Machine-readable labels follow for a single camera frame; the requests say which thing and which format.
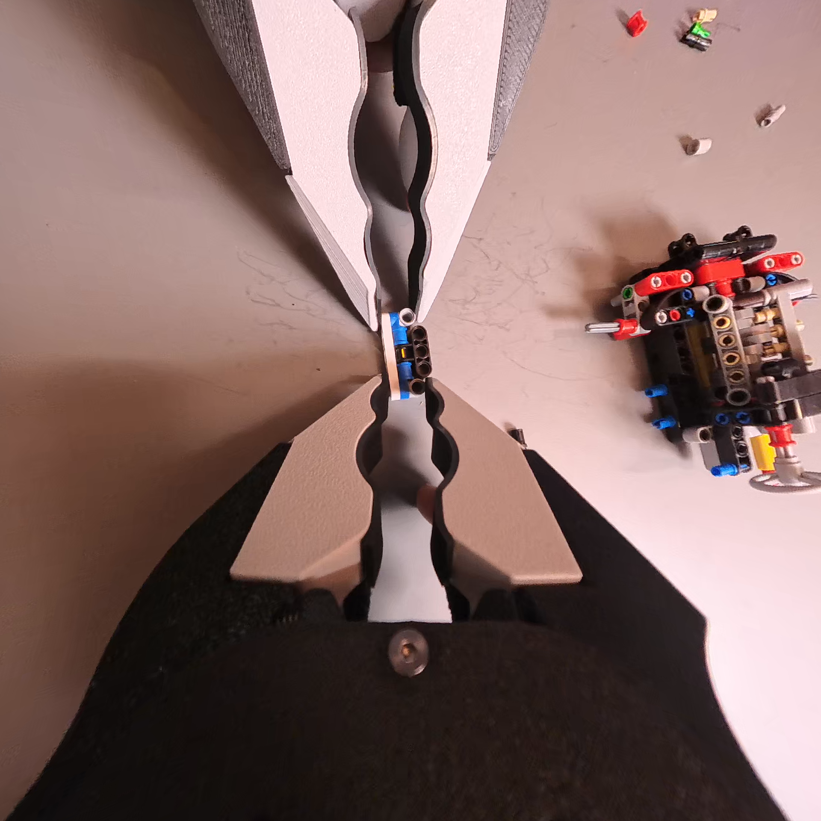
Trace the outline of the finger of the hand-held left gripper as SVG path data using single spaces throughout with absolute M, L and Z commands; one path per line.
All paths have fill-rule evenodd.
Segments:
M 408 186 L 410 302 L 431 311 L 490 167 L 508 3 L 411 2 L 397 42 L 398 90 L 416 133 Z
M 373 209 L 354 161 L 368 86 L 360 15 L 333 1 L 251 8 L 284 139 L 286 182 L 353 306 L 377 331 Z

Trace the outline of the partly built lego car chassis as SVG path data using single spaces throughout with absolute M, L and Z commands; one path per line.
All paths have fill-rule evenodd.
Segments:
M 776 245 L 746 225 L 708 243 L 686 233 L 666 261 L 623 283 L 614 319 L 585 332 L 642 344 L 652 426 L 699 447 L 712 476 L 743 477 L 765 493 L 819 493 L 819 472 L 803 466 L 795 441 L 819 422 L 819 368 L 796 313 L 818 295 L 800 274 L 805 255 Z

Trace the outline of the white four-hole lego beam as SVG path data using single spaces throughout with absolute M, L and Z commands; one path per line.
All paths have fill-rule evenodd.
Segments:
M 380 333 L 384 350 L 385 373 L 389 388 L 390 399 L 392 401 L 407 400 L 410 398 L 410 391 L 407 387 L 408 380 L 400 374 L 396 359 L 396 341 L 393 332 L 393 313 L 381 313 Z

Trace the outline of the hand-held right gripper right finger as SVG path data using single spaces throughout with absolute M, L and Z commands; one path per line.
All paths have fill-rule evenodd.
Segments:
M 580 566 L 522 446 L 439 379 L 427 381 L 425 406 L 441 474 L 430 549 L 451 605 L 578 584 Z

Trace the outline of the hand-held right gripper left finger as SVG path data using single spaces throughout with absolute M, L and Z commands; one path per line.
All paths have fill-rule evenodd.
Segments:
M 231 579 L 328 590 L 339 604 L 359 589 L 370 596 L 383 557 L 372 479 L 388 404 L 376 375 L 293 438 Z

